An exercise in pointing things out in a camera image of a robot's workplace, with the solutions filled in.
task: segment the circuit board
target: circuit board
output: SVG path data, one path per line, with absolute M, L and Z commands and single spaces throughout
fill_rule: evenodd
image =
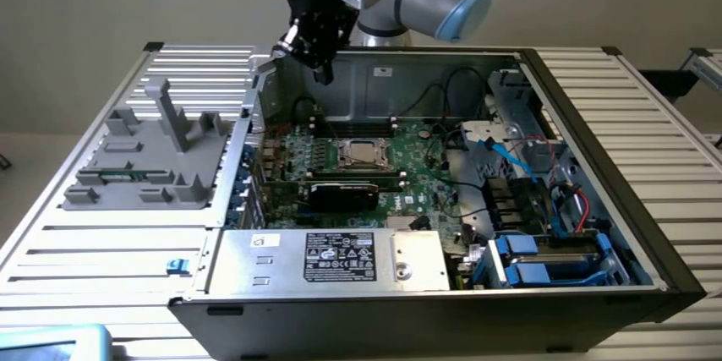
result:
M 378 207 L 362 213 L 313 214 L 303 201 L 303 185 L 313 182 L 307 171 L 337 171 L 339 165 L 339 145 L 346 139 L 317 139 L 299 127 L 266 143 L 265 172 L 266 182 L 266 220 L 271 229 L 287 228 L 383 228 L 409 229 L 407 223 L 419 216 L 427 216 L 433 230 L 442 238 L 446 252 L 465 253 L 457 234 L 462 231 L 458 218 L 442 213 L 441 202 L 453 202 L 455 190 L 438 181 L 425 164 L 425 155 L 442 154 L 441 135 L 431 132 L 431 125 L 422 122 L 403 123 L 395 136 L 385 139 L 390 167 L 383 170 L 405 172 L 405 186 L 399 191 L 379 194 Z M 437 177 L 449 178 L 449 171 L 437 170 Z M 458 215 L 455 205 L 446 211 Z

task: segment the motherboard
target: motherboard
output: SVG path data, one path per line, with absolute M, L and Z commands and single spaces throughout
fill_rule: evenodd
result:
M 295 126 L 270 132 L 263 150 L 266 221 L 271 229 L 419 228 L 435 230 L 446 252 L 465 252 L 459 242 L 461 214 L 457 190 L 443 162 L 445 133 L 434 125 L 410 121 L 394 126 L 391 137 L 343 137 L 347 129 L 314 131 Z M 314 202 L 314 191 L 333 185 L 357 185 L 373 194 L 371 208 L 354 207 L 354 196 L 338 190 Z

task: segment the sticker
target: sticker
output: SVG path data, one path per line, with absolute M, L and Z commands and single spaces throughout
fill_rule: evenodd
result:
M 251 236 L 251 247 L 278 247 L 281 245 L 281 234 L 254 234 Z
M 303 279 L 309 282 L 375 281 L 374 233 L 306 234 Z
M 374 68 L 374 76 L 382 76 L 385 78 L 390 78 L 391 76 L 394 76 L 394 68 L 389 68 L 389 67 Z

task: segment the warning label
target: warning label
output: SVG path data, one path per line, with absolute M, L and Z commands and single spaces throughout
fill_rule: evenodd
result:
M 309 282 L 375 281 L 374 233 L 306 234 L 303 278 Z

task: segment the power supply label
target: power supply label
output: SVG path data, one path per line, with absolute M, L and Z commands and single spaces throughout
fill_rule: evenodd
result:
M 374 233 L 306 234 L 303 278 L 309 282 L 375 281 Z

